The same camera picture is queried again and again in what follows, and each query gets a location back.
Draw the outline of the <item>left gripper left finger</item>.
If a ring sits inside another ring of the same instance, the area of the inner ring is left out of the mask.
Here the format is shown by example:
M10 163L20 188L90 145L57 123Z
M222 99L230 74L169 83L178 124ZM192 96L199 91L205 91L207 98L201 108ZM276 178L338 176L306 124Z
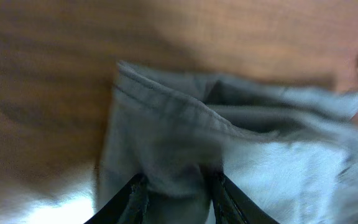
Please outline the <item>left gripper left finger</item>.
M148 205L147 178L136 174L85 224L143 224Z

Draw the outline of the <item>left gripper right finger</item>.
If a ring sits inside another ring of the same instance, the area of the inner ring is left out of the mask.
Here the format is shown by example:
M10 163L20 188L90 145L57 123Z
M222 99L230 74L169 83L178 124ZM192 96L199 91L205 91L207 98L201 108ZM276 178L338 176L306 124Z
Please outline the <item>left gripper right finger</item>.
M222 172L208 174L216 224L278 224Z

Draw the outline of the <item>grey shorts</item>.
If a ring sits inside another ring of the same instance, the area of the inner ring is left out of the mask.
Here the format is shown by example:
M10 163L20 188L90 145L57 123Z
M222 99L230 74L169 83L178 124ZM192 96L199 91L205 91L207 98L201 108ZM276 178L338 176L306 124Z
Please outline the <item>grey shorts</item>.
M144 223L211 223L221 172L279 223L358 223L358 91L117 69L98 207L143 174Z

